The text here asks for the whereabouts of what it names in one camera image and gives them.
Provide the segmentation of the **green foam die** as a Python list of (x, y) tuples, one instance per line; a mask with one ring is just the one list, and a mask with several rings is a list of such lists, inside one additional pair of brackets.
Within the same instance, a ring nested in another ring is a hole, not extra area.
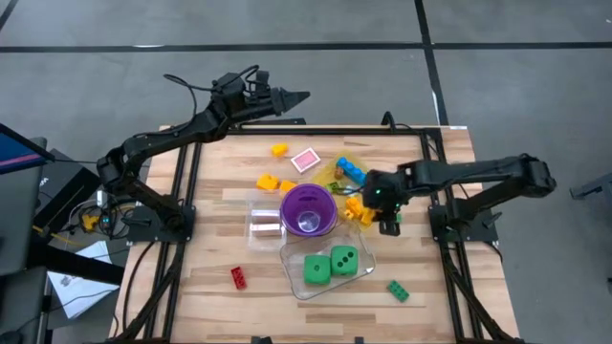
[(307, 255), (303, 263), (303, 279), (308, 285), (328, 285), (331, 282), (331, 258)]
[(359, 253), (353, 246), (334, 246), (330, 252), (334, 276), (353, 276), (359, 267)]

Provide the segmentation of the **long blue knobbed brick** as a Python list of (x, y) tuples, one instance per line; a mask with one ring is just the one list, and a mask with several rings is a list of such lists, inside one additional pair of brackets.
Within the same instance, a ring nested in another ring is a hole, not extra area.
[(345, 157), (340, 157), (336, 162), (336, 167), (343, 170), (343, 175), (356, 185), (363, 186), (366, 179), (366, 173)]

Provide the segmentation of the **black metal table frame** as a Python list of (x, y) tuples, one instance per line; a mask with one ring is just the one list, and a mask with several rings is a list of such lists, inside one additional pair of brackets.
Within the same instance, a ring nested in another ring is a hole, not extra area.
[[(246, 194), (262, 174), (305, 181), (288, 159), (272, 155), (287, 143), (291, 154), (312, 147), (323, 162), (350, 151), (366, 166), (392, 170), (422, 157), (424, 146), (404, 128), (383, 125), (247, 125), (223, 140), (154, 157), (146, 182), (157, 191), (174, 183), (196, 208), (196, 221), (172, 310), (161, 303), (152, 340), (163, 343), (248, 343), (253, 336), (282, 343), (451, 343), (460, 312), (463, 334), (470, 313), (463, 296), (448, 297), (441, 251), (427, 218), (429, 200), (403, 209), (401, 234), (383, 236), (369, 228), (365, 240), (377, 265), (354, 282), (307, 301), (294, 297), (278, 252), (252, 251), (245, 236)], [(238, 290), (230, 271), (240, 267), (247, 287)], [(388, 290), (398, 281), (409, 293), (401, 303)]]

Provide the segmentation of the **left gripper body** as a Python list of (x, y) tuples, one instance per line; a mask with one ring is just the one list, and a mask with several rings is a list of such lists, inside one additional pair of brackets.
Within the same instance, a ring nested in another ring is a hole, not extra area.
[(255, 73), (227, 73), (212, 81), (212, 109), (222, 118), (258, 119), (274, 115), (272, 88), (257, 88)]

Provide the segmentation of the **purple plastic bucket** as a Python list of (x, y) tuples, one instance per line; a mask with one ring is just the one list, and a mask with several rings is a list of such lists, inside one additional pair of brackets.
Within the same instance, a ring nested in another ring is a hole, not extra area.
[(327, 234), (338, 219), (338, 208), (332, 194), (323, 186), (304, 183), (292, 188), (279, 208), (286, 229), (300, 237)]

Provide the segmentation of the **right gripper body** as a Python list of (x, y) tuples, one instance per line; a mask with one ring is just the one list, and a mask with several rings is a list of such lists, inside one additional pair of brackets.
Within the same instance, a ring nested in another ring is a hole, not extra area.
[(380, 220), (395, 220), (401, 206), (406, 204), (406, 175), (403, 170), (368, 171), (361, 191), (363, 205), (376, 210)]

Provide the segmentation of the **white paper sheet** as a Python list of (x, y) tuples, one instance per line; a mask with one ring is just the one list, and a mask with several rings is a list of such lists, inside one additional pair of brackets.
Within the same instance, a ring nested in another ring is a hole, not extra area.
[[(110, 253), (104, 241), (97, 241), (77, 251), (76, 255), (111, 263)], [(48, 272), (48, 278), (68, 319), (79, 317), (99, 300), (119, 288), (118, 285), (88, 280), (54, 271)]]

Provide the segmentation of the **large clear plastic bin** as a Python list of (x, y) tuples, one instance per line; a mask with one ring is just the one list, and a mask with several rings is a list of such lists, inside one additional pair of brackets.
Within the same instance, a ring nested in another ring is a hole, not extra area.
[[(353, 246), (359, 253), (358, 271), (353, 276), (334, 276), (331, 271), (331, 282), (328, 285), (308, 285), (303, 279), (303, 263), (307, 255), (327, 255), (334, 246)], [(370, 274), (376, 267), (376, 259), (358, 229), (351, 226), (340, 226), (329, 234), (300, 239), (286, 244), (280, 250), (280, 258), (289, 280), (294, 296), (299, 300), (308, 300), (342, 285), (353, 282)]]

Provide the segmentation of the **yellow angled toy brick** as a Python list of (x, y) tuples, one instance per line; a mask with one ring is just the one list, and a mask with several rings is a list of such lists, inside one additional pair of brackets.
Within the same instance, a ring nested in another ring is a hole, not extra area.
[(344, 216), (348, 220), (359, 221), (363, 215), (363, 207), (361, 201), (357, 197), (349, 197), (345, 201)]

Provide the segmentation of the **dark green toy brick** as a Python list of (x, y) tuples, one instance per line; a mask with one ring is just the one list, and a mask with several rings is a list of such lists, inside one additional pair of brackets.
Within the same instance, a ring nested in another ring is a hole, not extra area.
[(408, 291), (396, 280), (391, 280), (386, 288), (401, 303), (409, 297)]

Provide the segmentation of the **monitor with blue screen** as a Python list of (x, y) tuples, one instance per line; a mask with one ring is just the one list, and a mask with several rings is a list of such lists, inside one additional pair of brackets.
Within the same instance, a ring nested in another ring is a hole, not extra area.
[(55, 156), (41, 145), (0, 123), (0, 175), (41, 166), (54, 160)]

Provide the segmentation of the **black equipment box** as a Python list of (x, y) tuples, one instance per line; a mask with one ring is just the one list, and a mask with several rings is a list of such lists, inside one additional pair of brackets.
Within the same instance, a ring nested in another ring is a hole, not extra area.
[(98, 189), (99, 178), (84, 165), (56, 149), (55, 162), (44, 165), (33, 223), (58, 232), (69, 221), (71, 211)]

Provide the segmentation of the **pink card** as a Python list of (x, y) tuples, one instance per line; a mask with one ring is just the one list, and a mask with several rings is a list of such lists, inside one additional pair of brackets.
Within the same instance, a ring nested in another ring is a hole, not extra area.
[(320, 163), (320, 157), (312, 147), (309, 147), (291, 158), (291, 163), (299, 174), (303, 174)]

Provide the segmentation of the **yellow translucent tray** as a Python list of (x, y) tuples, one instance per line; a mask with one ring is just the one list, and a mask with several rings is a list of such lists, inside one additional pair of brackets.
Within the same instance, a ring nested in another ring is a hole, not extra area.
[(360, 223), (360, 221), (357, 221), (357, 220), (348, 220), (344, 216), (345, 201), (349, 197), (357, 197), (357, 198), (359, 198), (360, 201), (361, 201), (363, 209), (365, 209), (366, 207), (363, 205), (363, 201), (362, 201), (362, 195), (361, 195), (362, 186), (356, 185), (355, 183), (351, 182), (344, 175), (343, 175), (343, 177), (340, 180), (337, 180), (335, 178), (335, 170), (337, 168), (336, 167), (336, 162), (337, 162), (337, 160), (340, 157), (345, 157), (347, 160), (352, 162), (354, 165), (359, 167), (363, 172), (365, 172), (367, 174), (367, 172), (368, 172), (367, 166), (365, 164), (363, 164), (358, 159), (358, 157), (354, 156), (350, 151), (344, 150), (344, 151), (340, 151), (324, 167), (322, 167), (320, 170), (317, 171), (317, 173), (312, 178), (312, 183), (318, 184), (318, 185), (323, 186), (324, 188), (326, 188), (326, 185), (328, 183), (338, 182), (342, 186), (342, 189), (340, 191), (337, 191), (335, 193), (331, 193), (326, 188), (332, 194), (333, 198), (335, 199), (336, 206), (338, 208), (338, 215), (341, 217), (342, 220), (346, 220), (348, 222), (352, 222), (354, 225), (358, 226), (361, 231), (365, 231), (369, 227), (366, 227), (366, 226), (362, 225)]

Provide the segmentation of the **small clear plastic box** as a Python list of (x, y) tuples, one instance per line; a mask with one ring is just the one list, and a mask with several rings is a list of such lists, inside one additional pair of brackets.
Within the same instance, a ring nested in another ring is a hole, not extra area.
[(281, 197), (254, 189), (246, 194), (245, 236), (252, 251), (278, 252), (287, 242), (287, 230), (280, 218)]

